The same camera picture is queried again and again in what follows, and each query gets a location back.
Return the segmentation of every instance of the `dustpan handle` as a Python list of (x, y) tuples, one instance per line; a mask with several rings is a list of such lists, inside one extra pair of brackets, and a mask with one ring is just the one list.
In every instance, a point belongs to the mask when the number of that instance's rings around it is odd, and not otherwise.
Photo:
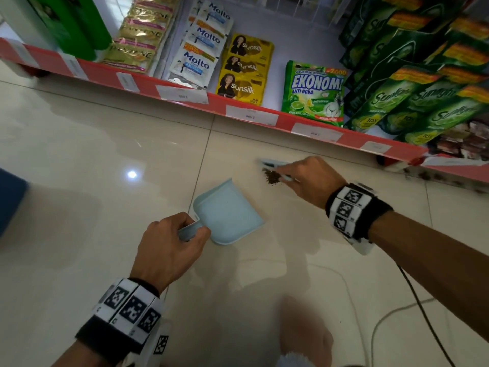
[(200, 220), (193, 222), (190, 225), (187, 225), (185, 228), (181, 228), (177, 234), (181, 241), (187, 242), (195, 237), (197, 234), (197, 229), (203, 227), (204, 224)]

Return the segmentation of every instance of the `dustpan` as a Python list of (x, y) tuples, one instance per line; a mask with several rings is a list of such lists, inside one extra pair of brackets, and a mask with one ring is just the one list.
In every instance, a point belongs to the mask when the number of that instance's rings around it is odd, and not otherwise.
[(265, 223), (232, 179), (196, 197), (193, 208), (198, 220), (178, 231), (185, 242), (206, 226), (212, 231), (214, 243), (230, 245)]

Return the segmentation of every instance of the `tile floor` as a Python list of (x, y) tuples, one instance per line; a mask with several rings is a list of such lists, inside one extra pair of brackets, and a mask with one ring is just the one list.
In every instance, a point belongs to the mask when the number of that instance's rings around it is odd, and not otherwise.
[[(323, 212), (267, 185), (256, 159), (322, 155), (396, 210), (487, 254), (488, 195), (384, 172), (369, 154), (80, 80), (20, 78), (3, 64), (0, 93), (0, 167), (31, 183), (0, 239), (2, 365), (53, 363), (107, 286), (127, 275), (147, 224), (188, 211), (194, 196), (232, 177), (266, 225), (232, 246), (209, 242), (170, 286), (165, 365), (272, 365), (276, 307), (292, 293), (326, 318), (335, 366), (448, 366), (417, 307), (378, 324), (414, 303), (392, 260), (378, 248), (359, 255)], [(485, 341), (438, 302), (425, 308), (458, 367), (487, 366)]]

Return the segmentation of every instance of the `price tag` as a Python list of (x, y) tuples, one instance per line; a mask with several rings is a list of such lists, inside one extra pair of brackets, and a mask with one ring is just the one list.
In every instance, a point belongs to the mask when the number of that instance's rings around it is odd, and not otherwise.
[(37, 61), (34, 59), (34, 57), (29, 53), (27, 48), (24, 46), (24, 44), (20, 41), (17, 40), (12, 40), (10, 38), (6, 38), (12, 49), (15, 50), (19, 58), (25, 63), (25, 65), (29, 65), (31, 67), (36, 67), (40, 68), (39, 64)]
[(73, 55), (66, 53), (59, 53), (59, 55), (61, 55), (61, 58), (63, 58), (64, 63), (74, 77), (88, 81), (89, 78), (85, 74), (85, 71), (83, 71), (80, 62)]
[(489, 162), (482, 160), (469, 160), (452, 157), (427, 157), (421, 166), (482, 166)]
[(158, 93), (163, 100), (209, 104), (207, 92), (204, 89), (156, 85), (156, 90), (158, 90)]
[(367, 141), (363, 146), (361, 146), (360, 149), (363, 151), (366, 151), (366, 152), (370, 152), (370, 153), (384, 154), (391, 147), (392, 147), (392, 145), (376, 143), (375, 141)]
[(134, 77), (131, 74), (122, 72), (117, 72), (116, 74), (124, 90), (139, 92), (136, 81), (134, 81)]
[(298, 122), (292, 128), (291, 133), (311, 137), (314, 139), (330, 141), (333, 143), (337, 142), (338, 139), (341, 138), (341, 135), (343, 135), (343, 133), (336, 130), (325, 129), (318, 126), (304, 125)]
[(269, 126), (276, 126), (278, 120), (277, 114), (229, 105), (226, 105), (226, 117), (238, 118), (240, 120)]

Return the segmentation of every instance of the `black cable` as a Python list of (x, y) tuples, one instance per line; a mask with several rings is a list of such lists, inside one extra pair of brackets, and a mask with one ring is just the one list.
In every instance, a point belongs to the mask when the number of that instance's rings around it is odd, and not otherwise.
[(443, 347), (442, 342), (439, 340), (435, 330), (433, 329), (433, 326), (431, 326), (431, 322), (429, 321), (428, 316), (426, 315), (425, 310), (424, 310), (423, 306), (421, 305), (421, 302), (419, 301), (419, 297), (416, 294), (416, 291), (414, 290), (413, 285), (411, 284), (411, 281), (407, 277), (406, 273), (404, 273), (404, 270), (400, 267), (400, 265), (398, 265), (398, 268), (399, 268), (400, 272), (402, 273), (402, 275), (404, 276), (405, 280), (407, 281), (407, 284), (409, 285), (409, 288), (411, 289), (411, 291), (414, 295), (414, 298), (416, 299), (416, 302), (418, 303), (419, 309), (421, 310), (423, 317), (425, 317), (425, 321), (428, 324), (428, 327), (429, 327), (431, 333), (433, 334), (433, 337), (435, 338), (436, 342), (438, 343), (438, 346), (440, 347), (443, 354), (445, 355), (446, 360), (448, 361), (450, 366), (455, 367), (455, 364), (452, 362), (448, 353), (446, 352), (445, 348)]

